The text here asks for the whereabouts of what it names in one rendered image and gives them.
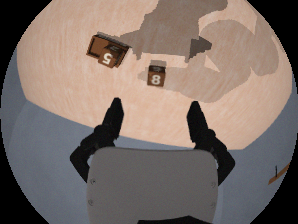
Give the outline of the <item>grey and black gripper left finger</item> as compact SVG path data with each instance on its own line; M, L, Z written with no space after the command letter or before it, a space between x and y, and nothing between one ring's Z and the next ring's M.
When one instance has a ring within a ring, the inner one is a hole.
M90 168L87 164L88 159L100 148L115 147L113 141L119 137L123 118L121 99L115 97L107 109L102 124L97 125L94 132L84 138L80 146L70 155L71 163L86 183Z

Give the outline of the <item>brown wooden tray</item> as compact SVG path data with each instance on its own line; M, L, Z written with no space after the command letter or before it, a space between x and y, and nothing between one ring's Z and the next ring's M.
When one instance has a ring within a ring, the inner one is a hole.
M117 41L114 41L112 39L109 39L109 38L106 38L106 37L103 37L100 35L93 35L86 55L93 57L95 59L99 59L102 48L104 48L110 44L124 50L118 63L114 66L114 67L118 68L120 66L124 56L126 55L128 49L130 48L122 43L119 43Z

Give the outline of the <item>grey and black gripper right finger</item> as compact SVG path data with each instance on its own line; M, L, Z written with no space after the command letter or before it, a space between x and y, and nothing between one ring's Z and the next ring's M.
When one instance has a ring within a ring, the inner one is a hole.
M219 187L235 167L235 160L231 154L227 152L226 145L216 138L214 130L208 128L207 122L205 122L205 116L203 115L204 113L201 110L199 102L193 101L186 116L190 139L192 143L196 144L193 149L208 151L214 156L214 159L217 160Z

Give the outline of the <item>brown cube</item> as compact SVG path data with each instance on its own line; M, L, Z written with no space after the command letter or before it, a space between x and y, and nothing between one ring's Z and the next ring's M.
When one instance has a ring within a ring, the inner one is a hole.
M98 63L112 69L118 63L123 51L123 49L110 44L102 49Z
M166 72L164 67L150 65L148 69L147 85L163 87L165 75Z

